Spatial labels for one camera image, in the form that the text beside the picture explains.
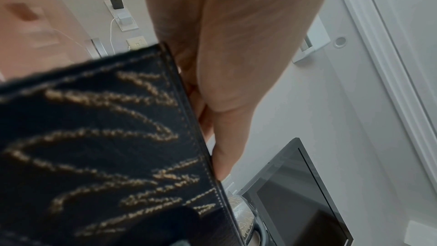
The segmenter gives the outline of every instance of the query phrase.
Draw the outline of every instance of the light switch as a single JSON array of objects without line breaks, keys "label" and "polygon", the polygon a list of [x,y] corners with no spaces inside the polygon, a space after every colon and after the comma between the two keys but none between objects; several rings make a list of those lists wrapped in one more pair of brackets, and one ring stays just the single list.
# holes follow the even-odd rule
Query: light switch
[{"label": "light switch", "polygon": [[146,39],[143,36],[127,39],[129,50],[136,50],[147,46]]}]

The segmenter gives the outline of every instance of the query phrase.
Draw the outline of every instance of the metal object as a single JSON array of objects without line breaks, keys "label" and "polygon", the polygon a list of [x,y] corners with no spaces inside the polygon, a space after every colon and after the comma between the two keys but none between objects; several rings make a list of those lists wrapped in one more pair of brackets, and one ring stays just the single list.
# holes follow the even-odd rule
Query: metal object
[{"label": "metal object", "polygon": [[228,197],[228,201],[246,245],[249,244],[256,231],[259,234],[259,245],[267,246],[267,230],[257,210],[239,195]]}]

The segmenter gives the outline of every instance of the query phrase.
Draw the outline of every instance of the finger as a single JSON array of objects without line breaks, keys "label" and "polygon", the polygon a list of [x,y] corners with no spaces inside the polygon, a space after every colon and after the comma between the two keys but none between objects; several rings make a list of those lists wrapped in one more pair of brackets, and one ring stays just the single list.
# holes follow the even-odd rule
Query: finger
[{"label": "finger", "polygon": [[218,180],[225,179],[241,157],[249,137],[254,107],[215,113],[213,167]]},{"label": "finger", "polygon": [[205,106],[205,109],[199,118],[199,124],[200,128],[202,129],[205,142],[208,142],[214,134],[213,116],[214,112],[208,106]]},{"label": "finger", "polygon": [[194,89],[190,96],[191,107],[193,108],[194,113],[196,114],[196,118],[199,119],[202,115],[203,110],[205,109],[205,101],[199,93],[199,90]]}]

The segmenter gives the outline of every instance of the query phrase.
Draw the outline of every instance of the black wallet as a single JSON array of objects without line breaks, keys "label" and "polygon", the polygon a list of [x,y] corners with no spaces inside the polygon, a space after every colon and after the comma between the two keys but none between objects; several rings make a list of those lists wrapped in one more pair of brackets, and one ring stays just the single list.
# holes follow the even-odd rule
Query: black wallet
[{"label": "black wallet", "polygon": [[7,83],[0,115],[0,245],[244,245],[164,45]]}]

